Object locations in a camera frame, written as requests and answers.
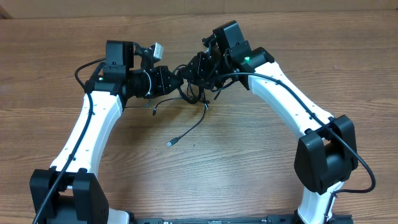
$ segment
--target wooden tabletop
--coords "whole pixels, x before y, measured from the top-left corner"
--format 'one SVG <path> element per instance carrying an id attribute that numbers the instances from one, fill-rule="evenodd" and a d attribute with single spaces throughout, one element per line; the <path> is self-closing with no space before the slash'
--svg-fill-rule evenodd
<path id="1" fill-rule="evenodd" d="M 104 57 L 106 40 L 159 42 L 159 64 L 173 69 L 233 19 L 310 99 L 353 120 L 377 187 L 341 194 L 333 211 L 358 223 L 397 223 L 398 11 L 0 20 L 0 223 L 32 222 L 29 178 L 48 169 L 66 143 L 83 98 L 73 73 Z M 203 111 L 176 100 L 152 116 L 167 97 L 126 109 L 111 132 L 99 182 L 112 208 L 163 218 L 293 213 L 303 190 L 293 168 L 297 140 L 269 105 L 235 84 L 211 101 L 202 124 L 167 148 Z M 369 184 L 359 167 L 345 187 Z"/>

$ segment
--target wood surface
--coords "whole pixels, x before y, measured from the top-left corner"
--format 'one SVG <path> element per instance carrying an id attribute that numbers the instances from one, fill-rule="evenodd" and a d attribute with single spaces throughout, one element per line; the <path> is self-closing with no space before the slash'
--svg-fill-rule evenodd
<path id="1" fill-rule="evenodd" d="M 83 99 L 73 73 L 104 57 L 107 39 L 160 42 L 159 64 L 173 69 L 203 50 L 202 37 L 233 19 L 251 47 L 265 47 L 310 99 L 353 120 L 358 152 L 377 188 L 341 194 L 333 211 L 353 214 L 358 223 L 397 223 L 397 11 L 1 20 L 0 223 L 32 222 L 29 178 L 47 169 L 66 143 Z M 126 109 L 112 130 L 99 167 L 112 208 L 137 217 L 214 218 L 298 207 L 297 141 L 267 104 L 235 84 L 211 101 L 201 125 L 167 148 L 203 111 L 176 100 L 152 116 L 155 103 L 170 96 L 151 108 Z M 132 98 L 128 105 L 145 103 Z M 368 185 L 359 167 L 345 187 Z"/>
<path id="2" fill-rule="evenodd" d="M 398 0 L 0 0 L 16 19 L 220 14 L 248 12 L 308 12 L 395 10 Z"/>

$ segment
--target cable plug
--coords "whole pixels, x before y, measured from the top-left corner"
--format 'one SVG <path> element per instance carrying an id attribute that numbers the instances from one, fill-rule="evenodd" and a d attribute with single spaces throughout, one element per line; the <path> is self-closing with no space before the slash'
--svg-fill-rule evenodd
<path id="1" fill-rule="evenodd" d="M 167 147 L 171 147 L 171 146 L 173 146 L 175 143 L 177 143 L 178 140 L 180 140 L 180 137 L 173 138 L 171 141 L 169 141 L 169 142 L 166 144 L 166 146 L 167 146 Z"/>

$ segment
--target wooden table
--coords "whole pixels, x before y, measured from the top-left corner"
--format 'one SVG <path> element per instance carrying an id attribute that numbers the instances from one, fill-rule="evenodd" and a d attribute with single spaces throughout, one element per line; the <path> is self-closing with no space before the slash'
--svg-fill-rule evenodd
<path id="1" fill-rule="evenodd" d="M 316 104 L 354 121 L 358 152 L 377 188 L 340 195 L 334 212 L 353 214 L 358 223 L 397 223 L 397 11 L 1 20 L 0 223 L 32 222 L 30 175 L 47 169 L 66 143 L 83 98 L 73 72 L 104 57 L 107 39 L 160 42 L 159 64 L 174 68 L 203 50 L 202 37 L 233 19 L 252 48 L 269 50 Z M 282 120 L 235 84 L 211 101 L 199 127 L 167 148 L 202 110 L 178 100 L 162 104 L 156 116 L 150 108 L 125 110 L 99 168 L 110 206 L 137 217 L 292 213 L 303 187 L 293 168 L 297 141 Z M 360 167 L 345 187 L 368 185 Z"/>

